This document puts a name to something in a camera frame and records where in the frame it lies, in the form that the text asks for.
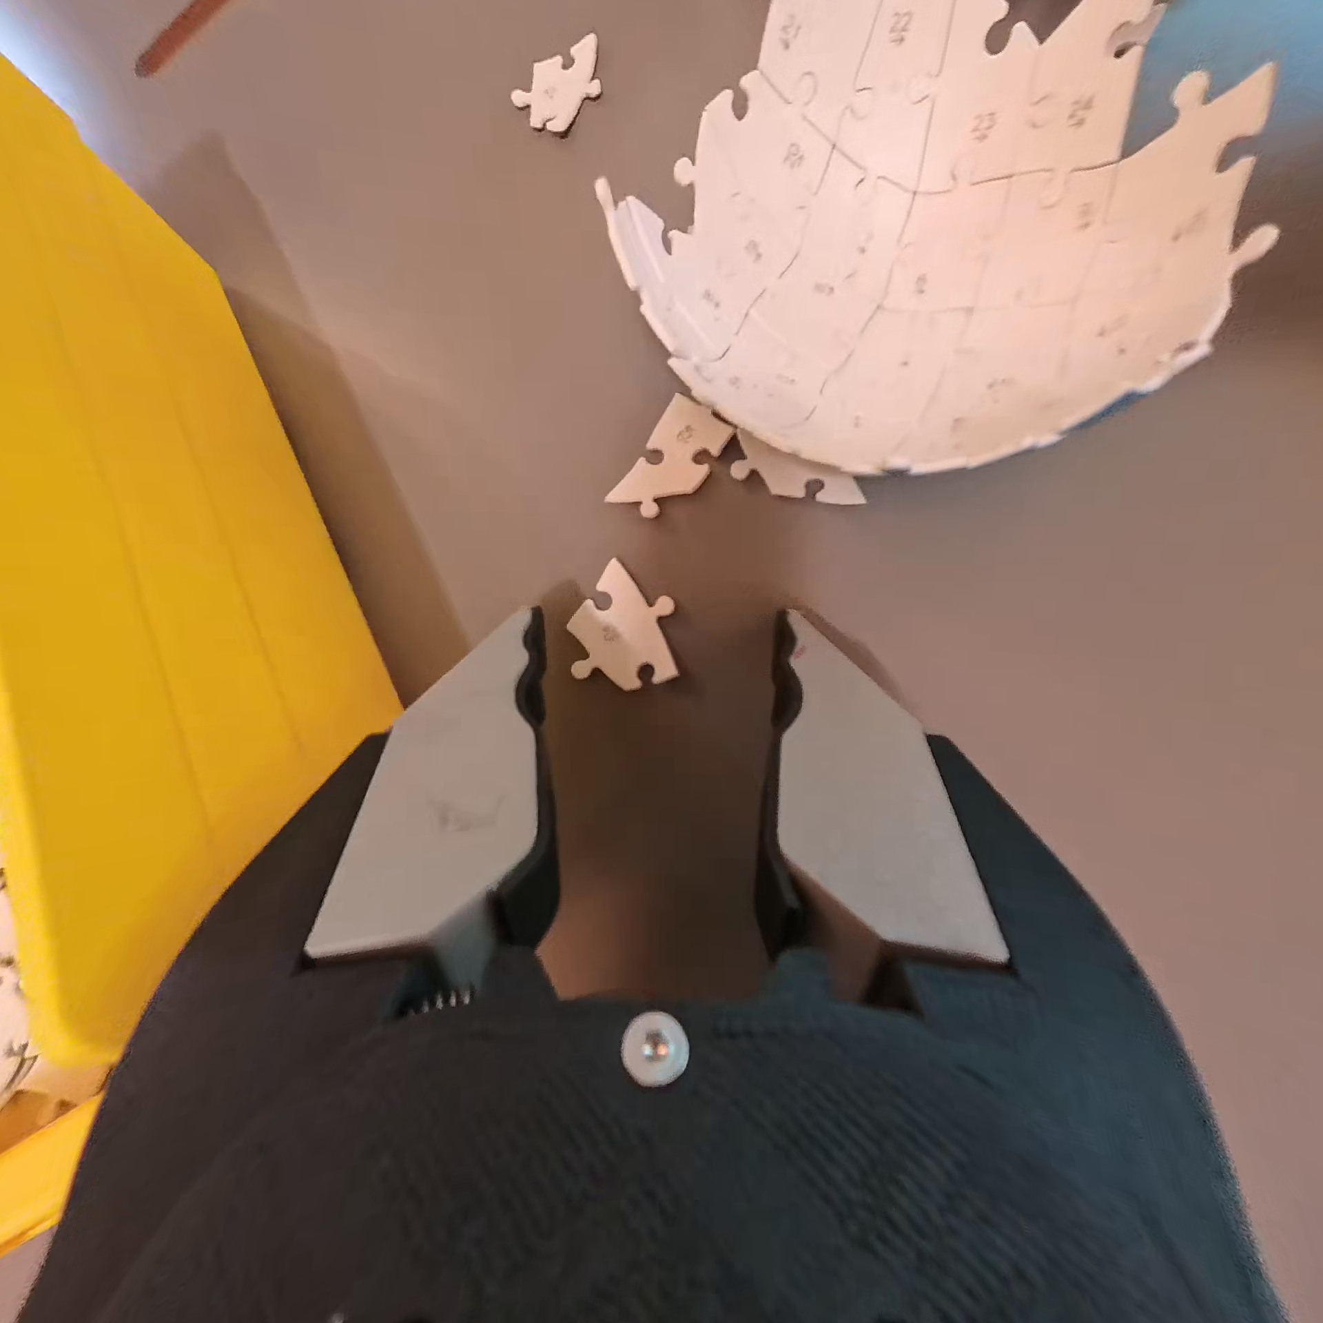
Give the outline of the white puzzle piece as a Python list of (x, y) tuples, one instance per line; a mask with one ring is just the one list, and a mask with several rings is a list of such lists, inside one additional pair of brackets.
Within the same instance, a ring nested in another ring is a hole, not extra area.
[(735, 427), (710, 408), (674, 394), (645, 441), (644, 454), (608, 491), (606, 504), (636, 506), (653, 520), (663, 501), (682, 498), (702, 487), (716, 460), (734, 438)]
[(866, 496), (860, 483), (839, 469), (782, 452), (745, 428), (735, 430), (740, 457), (729, 472), (737, 482), (753, 476), (779, 499), (808, 499), (833, 507), (860, 507)]
[(661, 625), (674, 613), (674, 600), (666, 594), (647, 600), (617, 558), (606, 564), (595, 591), (608, 603), (598, 606), (595, 600), (584, 600), (567, 622), (567, 632), (584, 649), (584, 655), (571, 661), (571, 677), (582, 682), (601, 672), (625, 691), (641, 688), (642, 668), (650, 669), (652, 685), (675, 680), (680, 669)]
[(601, 96), (598, 52), (598, 35), (590, 31), (570, 46), (568, 61), (557, 55), (535, 61), (532, 87), (513, 88), (510, 104), (526, 112), (534, 131), (564, 137), (584, 102)]

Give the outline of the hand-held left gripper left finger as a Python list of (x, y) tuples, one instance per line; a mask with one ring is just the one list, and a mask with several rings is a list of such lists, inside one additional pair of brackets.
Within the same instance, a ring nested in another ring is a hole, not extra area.
[(559, 906), (541, 609), (519, 609), (392, 723), (321, 909), (312, 962), (488, 962)]

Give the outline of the yellow plastic bin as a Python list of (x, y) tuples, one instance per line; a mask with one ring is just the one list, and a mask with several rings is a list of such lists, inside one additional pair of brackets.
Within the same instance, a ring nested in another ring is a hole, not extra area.
[(208, 263), (3, 60), (3, 869), (41, 1065), (113, 1066), (401, 706)]

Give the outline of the brown wooden strip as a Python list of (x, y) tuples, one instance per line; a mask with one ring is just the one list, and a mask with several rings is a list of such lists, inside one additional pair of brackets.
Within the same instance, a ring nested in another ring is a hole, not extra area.
[(187, 2), (137, 55), (134, 76), (149, 79), (173, 61), (186, 46), (228, 6), (228, 2)]

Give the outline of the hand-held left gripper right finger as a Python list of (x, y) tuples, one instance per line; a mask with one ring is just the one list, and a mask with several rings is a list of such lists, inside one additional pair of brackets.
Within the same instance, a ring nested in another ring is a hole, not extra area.
[(771, 632), (754, 860), (754, 918), (770, 959), (805, 943), (806, 888), (904, 954), (1011, 962), (921, 724), (786, 608)]

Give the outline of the partly built white puzzle ball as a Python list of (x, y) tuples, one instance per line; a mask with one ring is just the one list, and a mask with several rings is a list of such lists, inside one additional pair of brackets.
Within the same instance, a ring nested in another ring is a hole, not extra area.
[(1126, 150), (1162, 3), (770, 3), (756, 66), (672, 176), (691, 224), (595, 194), (623, 283), (702, 405), (842, 474), (973, 469), (1162, 389), (1214, 346), (1277, 65)]

